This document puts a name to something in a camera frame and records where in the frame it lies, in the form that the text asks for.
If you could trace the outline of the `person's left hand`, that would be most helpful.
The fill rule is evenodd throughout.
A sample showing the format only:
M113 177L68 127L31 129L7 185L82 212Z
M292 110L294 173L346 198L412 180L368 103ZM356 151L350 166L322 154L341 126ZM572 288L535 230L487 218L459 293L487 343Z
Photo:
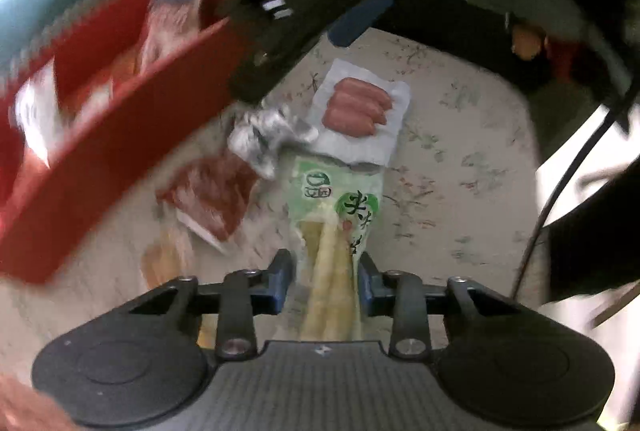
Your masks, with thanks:
M1 376L1 429L6 431L73 431L78 426L49 396Z

